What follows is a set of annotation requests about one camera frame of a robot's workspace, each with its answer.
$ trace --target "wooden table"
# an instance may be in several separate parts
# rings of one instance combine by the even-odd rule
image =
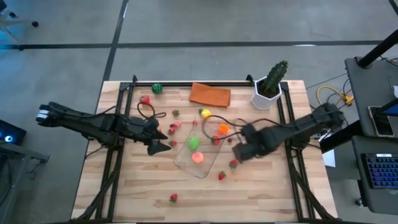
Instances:
[[[104,83],[98,113],[116,104],[119,84],[120,82]],[[296,119],[309,114],[311,110],[304,82],[288,81],[288,84]],[[238,143],[234,137],[232,144],[224,142],[210,173],[204,179],[188,174],[173,163],[179,146],[183,145],[189,134],[188,127],[193,119],[199,119],[200,108],[207,108],[213,114],[222,115],[227,119],[242,118],[253,121],[269,118],[279,122],[276,105],[265,111],[254,109],[250,102],[251,87],[230,89],[231,106],[224,109],[189,102],[190,88],[187,87],[166,87],[163,94],[156,96],[150,88],[134,88],[131,115],[139,116],[136,103],[140,96],[149,95],[156,112],[167,113],[165,118],[159,118],[160,128],[166,132],[169,124],[175,121],[172,116],[174,109],[180,111],[178,120],[182,123],[182,128],[173,137],[178,142],[177,147],[152,157],[147,155],[146,146],[143,144],[126,140],[114,222],[297,221],[284,146],[262,159],[240,164],[236,170],[231,171],[228,167],[228,162],[233,158],[231,148]],[[284,97],[281,98],[285,117],[288,119]],[[256,128],[268,125],[270,124],[266,121],[260,122]],[[91,142],[87,153],[99,147],[97,142]],[[303,156],[312,192],[326,210],[336,217],[335,203],[320,150],[308,147]],[[72,218],[81,215],[98,193],[105,158],[104,149],[85,161]],[[228,176],[219,181],[218,172],[221,170],[227,170]],[[172,194],[178,194],[177,203],[169,202]],[[306,211],[302,192],[300,198],[303,210]],[[109,196],[105,198],[104,216],[108,211],[107,199]]]

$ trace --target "potted cactus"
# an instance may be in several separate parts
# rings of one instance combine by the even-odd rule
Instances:
[[[279,82],[287,72],[288,62],[277,63],[268,75],[254,82],[254,93],[251,102],[258,110],[270,109],[281,96]]]

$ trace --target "green ball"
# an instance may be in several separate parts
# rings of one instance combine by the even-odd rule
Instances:
[[[199,138],[198,136],[192,137],[189,139],[189,149],[196,151],[199,147]]]
[[[155,94],[161,94],[163,91],[163,86],[160,83],[155,83],[152,85],[152,92]]]

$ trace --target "yellow lemon toy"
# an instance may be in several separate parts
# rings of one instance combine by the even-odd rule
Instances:
[[[203,111],[200,113],[200,116],[201,116],[203,119],[206,119],[206,118],[209,117],[210,115],[211,115],[210,110],[203,110]]]

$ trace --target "white pot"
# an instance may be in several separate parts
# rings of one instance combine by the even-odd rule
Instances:
[[[254,107],[257,110],[267,110],[267,109],[271,109],[272,105],[274,105],[276,103],[276,101],[278,100],[278,98],[281,96],[282,91],[280,89],[280,84],[278,85],[279,88],[279,93],[272,97],[272,98],[267,98],[265,96],[262,96],[258,93],[257,90],[257,83],[265,80],[267,77],[264,77],[262,79],[259,79],[257,81],[254,82],[254,93],[251,97],[251,103],[254,105]]]

